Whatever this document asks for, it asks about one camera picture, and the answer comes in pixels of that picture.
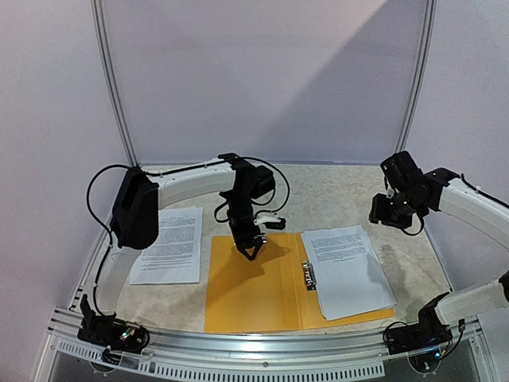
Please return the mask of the chrome folder spring clip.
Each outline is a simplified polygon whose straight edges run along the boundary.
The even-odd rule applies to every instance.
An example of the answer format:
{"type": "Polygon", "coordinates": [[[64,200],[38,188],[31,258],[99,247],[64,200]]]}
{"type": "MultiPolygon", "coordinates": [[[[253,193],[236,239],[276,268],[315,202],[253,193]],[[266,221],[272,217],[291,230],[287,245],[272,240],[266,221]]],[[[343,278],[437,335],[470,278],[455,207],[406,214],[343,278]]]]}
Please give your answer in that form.
{"type": "Polygon", "coordinates": [[[316,290],[317,278],[314,273],[313,265],[309,261],[304,261],[302,263],[302,270],[306,290],[307,291],[316,290]]]}

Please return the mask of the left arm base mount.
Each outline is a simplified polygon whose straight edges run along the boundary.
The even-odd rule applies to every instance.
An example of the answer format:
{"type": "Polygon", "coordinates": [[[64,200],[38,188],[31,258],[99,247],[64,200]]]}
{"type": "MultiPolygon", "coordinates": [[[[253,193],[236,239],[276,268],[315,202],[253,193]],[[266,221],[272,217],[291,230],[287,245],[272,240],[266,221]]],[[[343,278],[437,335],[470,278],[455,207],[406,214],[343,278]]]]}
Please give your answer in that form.
{"type": "Polygon", "coordinates": [[[110,351],[141,354],[150,343],[150,333],[142,325],[123,321],[115,314],[96,313],[84,294],[80,301],[82,321],[77,338],[110,351]]]}

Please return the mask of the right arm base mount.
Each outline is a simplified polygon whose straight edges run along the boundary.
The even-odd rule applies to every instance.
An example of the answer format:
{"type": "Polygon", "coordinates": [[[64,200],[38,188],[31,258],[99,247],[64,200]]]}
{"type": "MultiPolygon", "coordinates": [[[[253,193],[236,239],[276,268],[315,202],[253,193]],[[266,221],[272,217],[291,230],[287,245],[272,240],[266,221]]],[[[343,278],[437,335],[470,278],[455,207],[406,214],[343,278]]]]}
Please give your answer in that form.
{"type": "Polygon", "coordinates": [[[445,342],[445,348],[438,350],[434,356],[435,359],[444,359],[462,340],[466,328],[465,319],[458,321],[459,337],[455,343],[449,327],[450,324],[442,323],[435,313],[420,314],[418,322],[412,325],[405,322],[389,324],[383,331],[383,342],[391,355],[427,349],[445,342]]]}

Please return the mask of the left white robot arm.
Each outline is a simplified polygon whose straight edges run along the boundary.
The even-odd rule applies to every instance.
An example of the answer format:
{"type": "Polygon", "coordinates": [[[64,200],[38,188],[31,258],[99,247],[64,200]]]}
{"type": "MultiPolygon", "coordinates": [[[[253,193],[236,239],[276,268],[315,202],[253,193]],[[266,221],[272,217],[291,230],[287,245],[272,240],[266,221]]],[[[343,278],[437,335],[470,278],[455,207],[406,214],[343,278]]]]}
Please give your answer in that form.
{"type": "Polygon", "coordinates": [[[142,250],[159,235],[159,212],[179,201],[217,193],[227,206],[228,225],[236,250],[254,261],[266,243],[261,227],[283,228],[276,212],[260,210],[258,199],[276,190],[277,168],[262,159],[234,153],[221,154],[207,162],[151,173],[136,166],[122,166],[124,178],[112,205],[109,222],[101,226],[108,245],[90,292],[83,295],[83,316],[92,316],[88,333],[101,345],[118,339],[118,328],[107,318],[115,316],[122,285],[142,250]]]}

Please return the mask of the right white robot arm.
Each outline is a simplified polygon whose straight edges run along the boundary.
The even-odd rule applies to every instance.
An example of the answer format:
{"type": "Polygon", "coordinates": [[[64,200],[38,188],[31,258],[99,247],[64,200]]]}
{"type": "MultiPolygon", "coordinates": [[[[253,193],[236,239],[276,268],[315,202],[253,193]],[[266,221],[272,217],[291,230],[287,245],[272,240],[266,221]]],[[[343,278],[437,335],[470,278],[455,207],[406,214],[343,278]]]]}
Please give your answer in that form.
{"type": "Polygon", "coordinates": [[[423,171],[407,151],[380,164],[385,189],[371,202],[368,220],[409,236],[432,212],[429,233],[452,291],[418,313],[411,340],[427,347],[464,318],[508,308],[508,204],[444,167],[423,171]]]}

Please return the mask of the orange file folder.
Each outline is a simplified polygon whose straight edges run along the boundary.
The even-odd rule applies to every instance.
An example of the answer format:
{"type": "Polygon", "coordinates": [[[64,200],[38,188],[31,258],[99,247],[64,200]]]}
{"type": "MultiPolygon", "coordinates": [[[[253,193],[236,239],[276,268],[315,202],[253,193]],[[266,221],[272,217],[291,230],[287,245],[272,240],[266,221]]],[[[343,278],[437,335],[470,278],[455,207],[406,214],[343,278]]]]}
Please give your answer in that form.
{"type": "Polygon", "coordinates": [[[316,291],[308,290],[305,247],[298,233],[270,234],[253,261],[230,236],[215,236],[208,273],[204,330],[207,333],[269,333],[328,329],[394,317],[374,310],[328,321],[316,291]]]}

